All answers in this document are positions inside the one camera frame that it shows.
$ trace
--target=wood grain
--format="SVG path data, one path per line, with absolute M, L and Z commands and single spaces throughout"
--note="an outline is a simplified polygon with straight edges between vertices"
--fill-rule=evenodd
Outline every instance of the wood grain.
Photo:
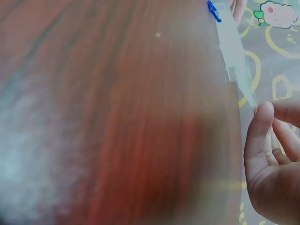
M 0 2 L 4 224 L 237 224 L 240 127 L 204 0 Z

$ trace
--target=hand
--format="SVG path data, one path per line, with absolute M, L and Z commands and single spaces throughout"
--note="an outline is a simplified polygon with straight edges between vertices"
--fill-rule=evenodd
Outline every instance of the hand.
M 248 0 L 229 0 L 229 6 L 233 13 L 234 20 L 239 25 L 242 16 L 246 11 Z
M 245 144 L 247 189 L 254 209 L 263 217 L 279 225 L 299 225 L 300 139 L 283 121 L 299 127 L 299 103 L 285 100 L 258 106 Z

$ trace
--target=finger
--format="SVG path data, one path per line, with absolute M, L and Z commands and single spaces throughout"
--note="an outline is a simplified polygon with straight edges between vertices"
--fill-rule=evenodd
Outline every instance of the finger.
M 300 139 L 290 129 L 289 125 L 280 120 L 274 119 L 273 129 L 276 137 L 280 141 L 286 156 L 295 162 L 300 158 Z
M 263 102 L 258 106 L 249 125 L 244 150 L 247 182 L 250 182 L 261 170 L 268 167 L 265 143 L 267 132 L 272 126 L 273 117 L 273 105 L 270 102 Z
M 268 165 L 279 165 L 272 153 L 272 127 L 268 130 L 266 135 L 265 154 Z
M 300 128 L 300 101 L 286 99 L 272 102 L 272 104 L 274 105 L 274 117 L 276 119 Z
M 272 154 L 275 157 L 275 159 L 277 160 L 279 165 L 285 165 L 285 164 L 289 164 L 291 161 L 288 159 L 288 157 L 286 157 L 281 149 L 280 146 L 278 144 L 278 139 L 274 133 L 274 130 L 271 130 L 271 141 L 272 141 Z
M 230 10 L 231 10 L 232 13 L 234 13 L 235 2 L 236 2 L 236 1 L 232 1 L 232 2 L 230 3 Z
M 236 0 L 233 17 L 237 24 L 242 20 L 242 16 L 246 10 L 248 0 Z

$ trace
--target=yellow pattern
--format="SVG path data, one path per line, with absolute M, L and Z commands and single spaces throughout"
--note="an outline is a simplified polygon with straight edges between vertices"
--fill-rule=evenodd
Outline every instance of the yellow pattern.
M 291 31 L 298 32 L 295 28 L 291 27 Z
M 285 84 L 287 93 L 283 97 L 277 97 L 277 84 L 283 82 Z M 288 99 L 292 97 L 293 91 L 300 91 L 300 84 L 292 84 L 287 79 L 286 75 L 280 74 L 272 81 L 272 95 L 274 100 Z
M 254 54 L 253 52 L 246 51 L 245 55 L 251 57 L 255 63 L 255 76 L 254 76 L 253 82 L 251 84 L 251 93 L 254 93 L 255 90 L 257 89 L 257 86 L 261 79 L 262 66 L 261 66 L 261 62 L 260 62 L 258 56 L 256 54 Z M 239 101 L 239 107 L 240 108 L 243 107 L 247 103 L 247 101 L 248 101 L 247 97 L 243 97 Z
M 249 31 L 251 28 L 255 29 L 255 28 L 258 28 L 258 27 L 259 27 L 258 25 L 254 24 L 254 19 L 255 19 L 255 17 L 254 17 L 254 15 L 253 15 L 253 11 L 252 11 L 251 9 L 249 9 L 249 8 L 246 8 L 246 12 L 249 12 L 250 15 L 251 15 L 250 19 L 247 19 L 247 20 L 246 20 L 246 21 L 249 23 L 249 26 L 248 26 L 243 32 L 240 33 L 240 38 L 245 37 L 245 36 L 248 34 L 248 31 Z
M 279 52 L 280 54 L 282 54 L 283 56 L 285 56 L 288 59 L 300 59 L 300 54 L 298 53 L 289 53 L 287 50 L 278 47 L 274 41 L 272 40 L 271 36 L 270 36 L 270 30 L 271 30 L 271 26 L 266 28 L 266 40 L 267 43 L 269 44 L 269 46 L 274 49 L 275 51 Z

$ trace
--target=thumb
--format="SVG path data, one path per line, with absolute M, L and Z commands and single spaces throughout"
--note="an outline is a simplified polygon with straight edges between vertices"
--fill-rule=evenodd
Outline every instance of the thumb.
M 274 105 L 274 117 L 276 119 L 300 127 L 300 101 L 287 99 L 272 102 L 272 104 Z

